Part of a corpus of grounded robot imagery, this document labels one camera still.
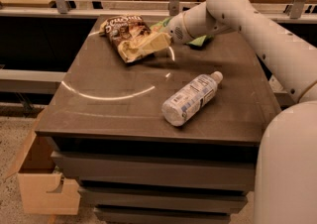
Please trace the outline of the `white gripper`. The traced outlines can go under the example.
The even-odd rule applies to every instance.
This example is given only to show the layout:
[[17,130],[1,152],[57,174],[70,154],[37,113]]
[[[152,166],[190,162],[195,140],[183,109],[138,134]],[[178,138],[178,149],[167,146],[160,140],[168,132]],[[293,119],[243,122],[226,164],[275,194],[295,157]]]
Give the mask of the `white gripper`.
[[138,36],[129,42],[128,50],[140,54],[151,54],[168,48],[171,38],[176,44],[185,44],[194,40],[191,32],[191,21],[186,12],[172,17],[167,26],[167,33],[153,32],[146,36]]

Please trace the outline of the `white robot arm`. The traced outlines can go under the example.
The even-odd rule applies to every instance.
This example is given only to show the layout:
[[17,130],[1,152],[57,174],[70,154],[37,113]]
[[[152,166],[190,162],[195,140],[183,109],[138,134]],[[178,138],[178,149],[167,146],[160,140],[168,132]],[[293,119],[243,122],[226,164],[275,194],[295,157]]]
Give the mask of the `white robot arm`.
[[250,0],[205,0],[161,28],[177,43],[238,32],[294,104],[266,127],[259,147],[254,224],[317,224],[317,49]]

